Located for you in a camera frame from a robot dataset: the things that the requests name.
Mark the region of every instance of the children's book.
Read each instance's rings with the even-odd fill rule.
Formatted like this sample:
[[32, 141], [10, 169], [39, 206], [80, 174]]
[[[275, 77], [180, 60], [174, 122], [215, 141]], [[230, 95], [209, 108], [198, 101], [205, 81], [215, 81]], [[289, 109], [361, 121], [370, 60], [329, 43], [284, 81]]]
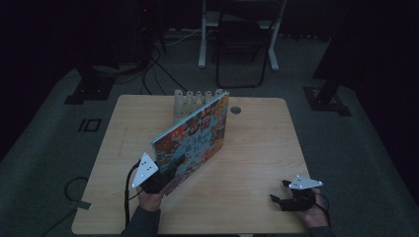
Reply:
[[228, 92], [180, 120], [151, 141], [161, 174], [175, 173], [169, 195], [208, 161], [224, 142], [227, 119]]

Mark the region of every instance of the human hand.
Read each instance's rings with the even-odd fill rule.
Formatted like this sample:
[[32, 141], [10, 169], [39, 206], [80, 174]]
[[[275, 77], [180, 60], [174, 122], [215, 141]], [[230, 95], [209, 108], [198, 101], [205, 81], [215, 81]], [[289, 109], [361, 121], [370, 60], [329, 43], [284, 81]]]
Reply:
[[[320, 189], [311, 190], [316, 193], [315, 202], [324, 208], [321, 196], [319, 195]], [[326, 213], [317, 205], [314, 205], [309, 210], [297, 211], [296, 215], [304, 221], [308, 228], [329, 226]]]
[[139, 206], [141, 208], [148, 210], [148, 211], [156, 211], [160, 208], [161, 202], [164, 197], [164, 193], [171, 187], [173, 184], [173, 181], [167, 184], [163, 190], [160, 191], [159, 194], [148, 194], [142, 190], [138, 190], [138, 200], [139, 200]]

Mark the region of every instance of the table top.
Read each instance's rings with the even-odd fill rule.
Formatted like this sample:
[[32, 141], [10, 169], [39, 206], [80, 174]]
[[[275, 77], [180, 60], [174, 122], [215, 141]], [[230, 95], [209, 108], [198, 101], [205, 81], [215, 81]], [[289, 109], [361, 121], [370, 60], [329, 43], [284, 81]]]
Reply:
[[[126, 176], [150, 141], [173, 125], [172, 96], [120, 96], [72, 230], [118, 234], [125, 228]], [[281, 211], [270, 194], [290, 198], [281, 180], [309, 177], [286, 102], [280, 98], [230, 97], [224, 146], [165, 197], [160, 234], [296, 233], [303, 223]], [[130, 214], [138, 206], [130, 201]]]

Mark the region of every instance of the black metal base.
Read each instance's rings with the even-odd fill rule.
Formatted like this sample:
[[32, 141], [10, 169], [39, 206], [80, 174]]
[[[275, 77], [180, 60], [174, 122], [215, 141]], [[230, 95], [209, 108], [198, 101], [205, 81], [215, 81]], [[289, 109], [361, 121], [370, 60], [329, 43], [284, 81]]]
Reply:
[[330, 102], [322, 102], [317, 98], [320, 88], [316, 87], [302, 87], [304, 89], [305, 96], [308, 99], [308, 103], [313, 111], [326, 111], [326, 112], [337, 112], [339, 116], [351, 117], [352, 114], [348, 107], [344, 106], [339, 99], [338, 95], [335, 95]]
[[98, 75], [95, 79], [97, 83], [91, 89], [86, 89], [86, 81], [82, 79], [73, 95], [67, 97], [64, 105], [82, 105], [84, 101], [107, 101], [115, 79], [115, 77]]

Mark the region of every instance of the gray carpet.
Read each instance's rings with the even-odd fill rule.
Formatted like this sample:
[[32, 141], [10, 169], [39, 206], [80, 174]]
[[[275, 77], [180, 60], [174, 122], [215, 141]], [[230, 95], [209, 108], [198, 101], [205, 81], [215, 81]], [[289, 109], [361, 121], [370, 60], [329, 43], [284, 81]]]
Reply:
[[[199, 46], [197, 40], [168, 46], [168, 54], [162, 55], [159, 63], [187, 89], [214, 91], [212, 44], [209, 42], [205, 69], [197, 65]], [[355, 93], [346, 88], [338, 91], [352, 117], [309, 108], [302, 86], [322, 85], [323, 81], [312, 79], [312, 75], [326, 47], [327, 42], [316, 39], [278, 39], [280, 71], [268, 69], [261, 87], [232, 89], [230, 95], [287, 101], [310, 176], [325, 184], [322, 192], [330, 200], [332, 225], [338, 236], [419, 236], [418, 206]], [[250, 72], [231, 74], [227, 69], [223, 75], [257, 77], [260, 65], [257, 58], [246, 67]], [[163, 90], [172, 95], [177, 85], [160, 68], [154, 68]], [[89, 101], [79, 106], [63, 105], [80, 80], [75, 70], [56, 84], [0, 164], [0, 234], [41, 236], [69, 213], [72, 202], [64, 195], [65, 185], [74, 178], [89, 177], [119, 95], [140, 94], [139, 78], [119, 77], [108, 101]], [[162, 94], [152, 69], [146, 85], [152, 94]], [[96, 132], [79, 131], [83, 119], [101, 119], [102, 123]], [[70, 187], [72, 196], [81, 198], [84, 188], [83, 182], [77, 182]], [[46, 236], [73, 236], [73, 219], [71, 214]]]

